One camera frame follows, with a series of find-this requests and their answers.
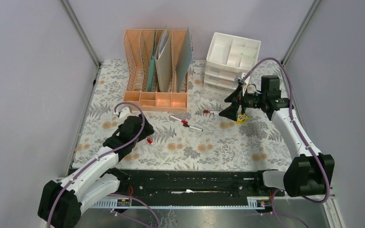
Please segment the light blue folder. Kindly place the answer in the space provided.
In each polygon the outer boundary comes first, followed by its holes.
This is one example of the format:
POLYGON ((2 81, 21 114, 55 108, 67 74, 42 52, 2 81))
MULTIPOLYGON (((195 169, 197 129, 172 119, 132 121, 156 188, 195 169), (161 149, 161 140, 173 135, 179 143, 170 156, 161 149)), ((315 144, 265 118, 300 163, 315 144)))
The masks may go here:
POLYGON ((184 36, 180 54, 176 64, 176 92, 179 92, 183 85, 189 65, 192 61, 192 38, 188 27, 184 36))

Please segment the teal folder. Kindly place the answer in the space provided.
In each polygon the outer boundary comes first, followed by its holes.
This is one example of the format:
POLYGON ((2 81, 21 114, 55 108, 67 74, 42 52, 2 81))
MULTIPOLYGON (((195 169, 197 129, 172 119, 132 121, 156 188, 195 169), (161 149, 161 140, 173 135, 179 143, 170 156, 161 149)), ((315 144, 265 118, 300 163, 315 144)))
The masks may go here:
POLYGON ((151 59, 149 62, 147 92, 151 92, 151 90, 152 90, 152 81, 153 81, 153 76, 154 76, 154 65, 155 65, 155 53, 156 53, 156 36, 157 36, 157 30, 154 30, 152 53, 151 53, 151 59))

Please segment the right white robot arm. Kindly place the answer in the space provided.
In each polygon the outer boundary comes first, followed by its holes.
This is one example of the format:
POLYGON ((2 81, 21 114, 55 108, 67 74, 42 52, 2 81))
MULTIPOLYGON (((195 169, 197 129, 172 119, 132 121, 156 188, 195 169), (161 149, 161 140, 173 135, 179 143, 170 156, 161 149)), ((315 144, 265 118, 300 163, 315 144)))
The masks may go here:
POLYGON ((286 171, 258 171, 254 191, 265 196, 274 188, 307 200, 311 196, 324 195, 319 203, 327 201, 335 161, 330 154, 323 154, 307 136, 291 100, 281 96, 279 77, 262 76, 261 90, 252 94, 247 91, 249 83, 243 76, 236 77, 235 82, 237 88, 224 100, 230 106, 219 115, 237 121, 246 109, 260 109, 275 125, 292 158, 286 171))

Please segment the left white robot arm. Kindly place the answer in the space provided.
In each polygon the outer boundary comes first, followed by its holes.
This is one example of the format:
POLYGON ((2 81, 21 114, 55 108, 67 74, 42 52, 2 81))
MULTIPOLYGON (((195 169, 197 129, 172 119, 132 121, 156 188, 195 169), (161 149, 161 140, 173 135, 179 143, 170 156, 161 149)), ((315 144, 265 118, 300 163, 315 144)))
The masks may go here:
POLYGON ((128 191, 125 179, 107 171, 129 155, 138 142, 154 133, 144 115, 129 116, 87 163, 62 180, 43 188, 37 215, 49 227, 73 228, 82 214, 104 196, 128 191))

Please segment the floral patterned desk mat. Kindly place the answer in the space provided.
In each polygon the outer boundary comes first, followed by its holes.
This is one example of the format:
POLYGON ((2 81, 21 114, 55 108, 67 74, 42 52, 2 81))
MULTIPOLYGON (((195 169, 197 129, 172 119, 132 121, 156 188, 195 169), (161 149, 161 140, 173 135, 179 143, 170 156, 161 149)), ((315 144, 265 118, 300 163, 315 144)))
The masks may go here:
MULTIPOLYGON (((203 113, 203 110, 220 111, 227 106, 223 95, 204 89, 204 71, 205 61, 192 61, 187 112, 145 113, 154 127, 154 134, 150 137, 153 144, 146 140, 139 142, 118 163, 118 168, 207 171, 287 169, 291 162, 289 151, 278 130, 261 110, 247 109, 249 120, 243 124, 203 113), (170 115, 186 120, 188 125, 203 131, 184 127, 170 115)), ((104 140, 122 123, 113 111, 124 98, 128 78, 125 60, 104 61, 76 146, 72 168, 79 168, 93 157, 104 140)))

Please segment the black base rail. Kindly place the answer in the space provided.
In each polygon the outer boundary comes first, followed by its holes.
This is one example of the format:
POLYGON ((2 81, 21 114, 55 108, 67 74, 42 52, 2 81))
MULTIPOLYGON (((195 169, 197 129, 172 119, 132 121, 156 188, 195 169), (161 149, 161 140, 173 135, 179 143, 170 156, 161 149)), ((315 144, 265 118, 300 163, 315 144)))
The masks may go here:
POLYGON ((249 200, 269 200, 274 188, 264 186, 255 171, 156 171, 112 168, 106 171, 120 180, 111 193, 138 199, 151 208, 243 209, 258 206, 249 200))

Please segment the orange plastic file organizer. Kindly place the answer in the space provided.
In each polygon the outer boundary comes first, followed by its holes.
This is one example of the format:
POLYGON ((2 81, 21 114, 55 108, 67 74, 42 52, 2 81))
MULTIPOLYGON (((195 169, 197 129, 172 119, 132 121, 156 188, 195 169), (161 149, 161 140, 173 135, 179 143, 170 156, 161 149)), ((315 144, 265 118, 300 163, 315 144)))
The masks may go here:
POLYGON ((186 112, 192 61, 190 29, 127 29, 124 101, 144 111, 186 112))

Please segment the white plastic drawer unit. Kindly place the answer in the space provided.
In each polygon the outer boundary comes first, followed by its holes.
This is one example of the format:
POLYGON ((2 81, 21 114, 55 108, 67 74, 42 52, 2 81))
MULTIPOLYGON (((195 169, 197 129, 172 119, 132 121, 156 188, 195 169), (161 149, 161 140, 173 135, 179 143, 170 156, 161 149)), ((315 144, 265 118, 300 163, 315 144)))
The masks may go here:
POLYGON ((248 73, 258 62, 260 47, 260 40, 215 32, 206 57, 204 89, 232 93, 237 74, 248 73))

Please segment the black cap white marker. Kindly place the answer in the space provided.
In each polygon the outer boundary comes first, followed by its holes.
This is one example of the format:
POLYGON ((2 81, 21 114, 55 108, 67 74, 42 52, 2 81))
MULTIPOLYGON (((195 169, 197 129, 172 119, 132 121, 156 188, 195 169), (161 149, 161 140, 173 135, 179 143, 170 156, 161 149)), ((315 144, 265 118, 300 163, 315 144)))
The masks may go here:
POLYGON ((183 123, 183 126, 184 127, 187 127, 187 128, 190 128, 190 129, 194 129, 194 130, 200 131, 200 132, 203 131, 203 129, 200 129, 198 127, 194 127, 194 126, 188 125, 187 123, 183 123))

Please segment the yellow owl eraser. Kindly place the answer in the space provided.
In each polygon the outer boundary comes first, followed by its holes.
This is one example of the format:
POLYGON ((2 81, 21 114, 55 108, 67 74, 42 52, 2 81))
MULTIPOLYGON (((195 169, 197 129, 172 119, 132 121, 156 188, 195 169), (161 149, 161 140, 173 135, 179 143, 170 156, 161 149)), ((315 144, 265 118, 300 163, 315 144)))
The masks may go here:
POLYGON ((247 120, 249 120, 249 117, 246 114, 240 114, 240 115, 238 115, 236 123, 242 124, 242 123, 246 122, 247 120))

